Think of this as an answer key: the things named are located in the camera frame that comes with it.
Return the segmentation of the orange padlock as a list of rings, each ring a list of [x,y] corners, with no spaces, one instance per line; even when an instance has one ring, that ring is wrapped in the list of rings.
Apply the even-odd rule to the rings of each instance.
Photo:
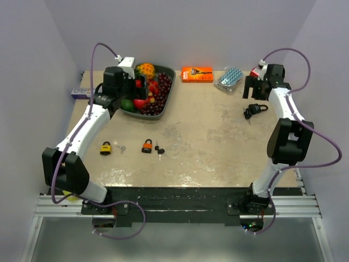
[[[141,152],[142,153],[151,153],[152,152],[152,148],[153,148],[152,140],[151,139],[147,139],[145,141],[145,143],[143,144],[143,146],[142,146]]]

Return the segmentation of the small silver key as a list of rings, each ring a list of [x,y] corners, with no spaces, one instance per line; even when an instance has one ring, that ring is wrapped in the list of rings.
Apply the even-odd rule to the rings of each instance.
[[[118,149],[120,149],[121,153],[124,153],[124,151],[125,151],[125,149],[126,149],[125,146],[116,145],[116,147],[117,147]]]

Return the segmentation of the black orange-padlock keys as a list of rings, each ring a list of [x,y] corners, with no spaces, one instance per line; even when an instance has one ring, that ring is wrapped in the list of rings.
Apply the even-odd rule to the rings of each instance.
[[[164,156],[165,158],[168,157],[165,149],[159,146],[158,141],[156,141],[154,149],[156,150],[156,152],[158,154],[159,161],[161,161],[162,156]]]

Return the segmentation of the yellow padlock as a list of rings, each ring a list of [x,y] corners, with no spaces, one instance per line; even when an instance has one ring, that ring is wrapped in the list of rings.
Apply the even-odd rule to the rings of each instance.
[[[110,155],[111,153],[112,153],[112,146],[110,142],[105,141],[100,148],[100,154],[102,156],[107,156],[107,155]]]

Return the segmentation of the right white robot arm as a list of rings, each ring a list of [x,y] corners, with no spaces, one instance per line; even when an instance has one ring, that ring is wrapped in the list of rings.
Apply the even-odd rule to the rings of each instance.
[[[281,172],[304,160],[312,138],[312,122],[296,116],[298,110],[290,93],[290,84],[284,81],[285,68],[261,60],[254,72],[245,77],[243,98],[268,101],[278,121],[267,144],[269,158],[263,174],[251,184],[253,195],[243,200],[243,209],[254,215],[262,208],[260,198],[268,199],[280,180]]]

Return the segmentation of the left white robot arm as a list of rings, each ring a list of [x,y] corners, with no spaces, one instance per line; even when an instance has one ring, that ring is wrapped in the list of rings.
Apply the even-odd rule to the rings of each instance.
[[[122,67],[107,67],[103,81],[91,93],[90,101],[76,126],[55,148],[42,153],[45,183],[52,190],[65,190],[94,202],[101,214],[109,213],[113,201],[108,190],[93,182],[83,158],[96,135],[113,117],[125,99],[148,98],[145,74],[128,73]]]

